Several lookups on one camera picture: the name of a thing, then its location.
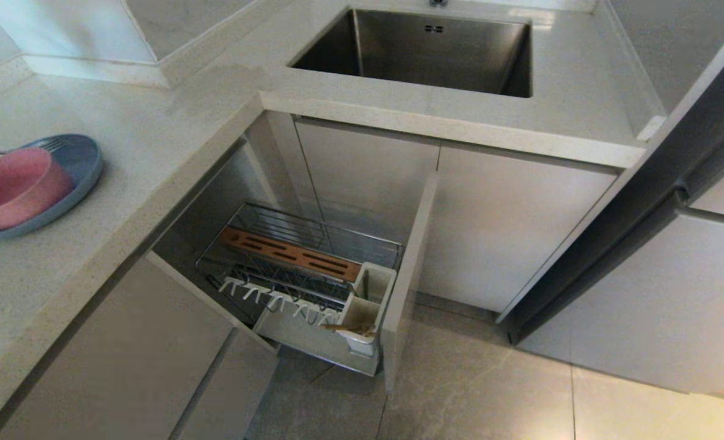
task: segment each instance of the fork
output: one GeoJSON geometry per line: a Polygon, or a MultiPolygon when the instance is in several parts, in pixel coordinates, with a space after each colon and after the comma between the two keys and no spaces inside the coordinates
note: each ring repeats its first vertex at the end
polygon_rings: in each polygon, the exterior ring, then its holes
{"type": "MultiPolygon", "coordinates": [[[[67,145],[67,143],[65,140],[62,139],[62,137],[55,136],[55,137],[48,137],[46,139],[41,139],[40,141],[37,141],[36,143],[31,145],[31,147],[38,147],[38,148],[41,148],[42,150],[48,151],[49,153],[54,153],[54,152],[60,150],[61,148],[66,147],[66,145],[67,145]]],[[[12,148],[11,150],[0,151],[0,155],[12,153],[12,151],[19,150],[19,148],[20,147],[12,148]]]]}

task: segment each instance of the pink bowl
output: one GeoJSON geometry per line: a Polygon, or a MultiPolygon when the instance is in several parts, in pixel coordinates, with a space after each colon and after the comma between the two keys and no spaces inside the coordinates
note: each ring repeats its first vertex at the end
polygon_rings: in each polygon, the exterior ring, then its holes
{"type": "Polygon", "coordinates": [[[0,158],[0,229],[9,229],[51,208],[74,189],[52,154],[22,148],[0,158]]]}

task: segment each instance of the open cabinet door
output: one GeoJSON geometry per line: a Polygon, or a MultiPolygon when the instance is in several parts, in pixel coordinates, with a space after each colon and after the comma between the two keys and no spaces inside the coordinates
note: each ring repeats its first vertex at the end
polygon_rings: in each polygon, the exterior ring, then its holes
{"type": "Polygon", "coordinates": [[[400,265],[397,281],[392,290],[384,323],[381,326],[381,349],[384,355],[384,375],[386,392],[395,390],[395,380],[403,350],[408,339],[408,329],[415,303],[415,292],[419,287],[421,267],[426,249],[426,238],[430,229],[432,206],[437,192],[438,176],[433,173],[421,196],[419,209],[415,215],[413,228],[406,245],[406,253],[400,265]]]}

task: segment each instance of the blue plate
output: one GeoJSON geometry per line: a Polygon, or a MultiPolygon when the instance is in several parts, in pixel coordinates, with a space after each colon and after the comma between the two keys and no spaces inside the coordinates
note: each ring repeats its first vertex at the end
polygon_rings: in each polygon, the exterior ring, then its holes
{"type": "MultiPolygon", "coordinates": [[[[93,189],[96,182],[98,182],[98,178],[101,176],[101,170],[104,167],[104,162],[101,160],[101,150],[98,148],[98,145],[96,145],[96,142],[90,137],[82,136],[81,134],[61,134],[55,137],[61,138],[65,141],[66,145],[52,152],[52,157],[63,167],[63,170],[68,173],[68,176],[71,177],[74,183],[74,190],[68,193],[66,197],[63,197],[58,203],[55,203],[52,208],[41,212],[41,214],[27,220],[27,222],[16,225],[13,228],[0,230],[0,239],[32,233],[36,229],[48,225],[52,220],[65,214],[71,208],[74,208],[77,203],[80,203],[87,193],[93,189]]],[[[49,139],[52,138],[44,137],[44,139],[30,142],[21,148],[39,145],[49,139]]]]}

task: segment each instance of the wooden cutting board holder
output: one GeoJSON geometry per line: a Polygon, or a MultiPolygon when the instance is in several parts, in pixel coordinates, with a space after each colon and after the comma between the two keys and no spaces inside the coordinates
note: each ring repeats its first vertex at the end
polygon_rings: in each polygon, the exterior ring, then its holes
{"type": "Polygon", "coordinates": [[[323,273],[343,281],[354,282],[359,275],[361,265],[348,260],[332,257],[320,252],[298,247],[291,243],[251,234],[241,229],[228,227],[223,229],[220,241],[225,246],[245,252],[260,254],[268,259],[286,262],[290,265],[307,268],[312,272],[323,273]]]}

